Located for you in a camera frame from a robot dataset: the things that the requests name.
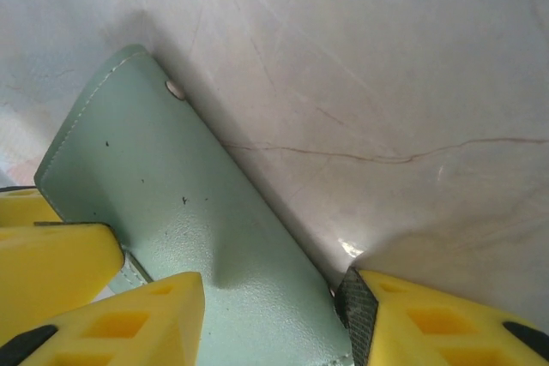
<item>marble surface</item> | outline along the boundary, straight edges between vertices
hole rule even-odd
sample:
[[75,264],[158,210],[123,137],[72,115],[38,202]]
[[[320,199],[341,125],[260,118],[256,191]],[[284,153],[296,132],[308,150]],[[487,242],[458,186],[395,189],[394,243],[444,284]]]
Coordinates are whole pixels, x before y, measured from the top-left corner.
[[549,329],[549,0],[0,0],[3,182],[134,42],[333,285],[355,261]]

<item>mint green leather wallet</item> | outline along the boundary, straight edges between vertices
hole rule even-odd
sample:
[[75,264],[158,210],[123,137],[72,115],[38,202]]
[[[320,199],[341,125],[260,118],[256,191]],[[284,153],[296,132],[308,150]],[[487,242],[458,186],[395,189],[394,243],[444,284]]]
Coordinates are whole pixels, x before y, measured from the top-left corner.
[[40,192],[65,221],[113,228],[132,257],[115,292],[202,274],[199,365],[353,364],[322,276],[168,80],[139,45],[111,57],[48,149]]

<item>yellow plastic block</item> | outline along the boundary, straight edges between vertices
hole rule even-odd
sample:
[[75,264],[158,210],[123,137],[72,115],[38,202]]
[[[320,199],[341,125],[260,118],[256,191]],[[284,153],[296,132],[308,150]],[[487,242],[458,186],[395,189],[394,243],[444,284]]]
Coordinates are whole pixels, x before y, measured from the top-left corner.
[[0,192],[0,227],[29,226],[34,222],[60,220],[37,189]]
[[200,274],[177,274],[50,319],[21,366],[191,366],[203,316]]
[[369,366],[547,366],[501,310],[381,273],[360,271],[378,300]]
[[91,302],[123,264],[104,225],[0,227],[0,345]]

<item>white marble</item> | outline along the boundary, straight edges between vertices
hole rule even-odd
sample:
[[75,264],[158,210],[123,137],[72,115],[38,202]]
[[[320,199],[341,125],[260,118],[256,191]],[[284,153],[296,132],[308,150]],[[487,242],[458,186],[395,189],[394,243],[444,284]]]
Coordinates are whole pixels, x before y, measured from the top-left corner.
[[0,169],[146,45],[336,284],[363,267],[549,329],[549,0],[0,0]]

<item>leather wallet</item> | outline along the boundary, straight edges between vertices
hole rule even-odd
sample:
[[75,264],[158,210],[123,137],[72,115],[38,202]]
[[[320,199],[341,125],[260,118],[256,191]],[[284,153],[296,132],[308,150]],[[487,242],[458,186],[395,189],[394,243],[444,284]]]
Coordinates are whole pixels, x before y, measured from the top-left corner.
[[323,277],[168,81],[142,46],[111,57],[48,149],[40,192],[63,220],[116,232],[131,259],[113,291],[202,274],[197,364],[353,364]]

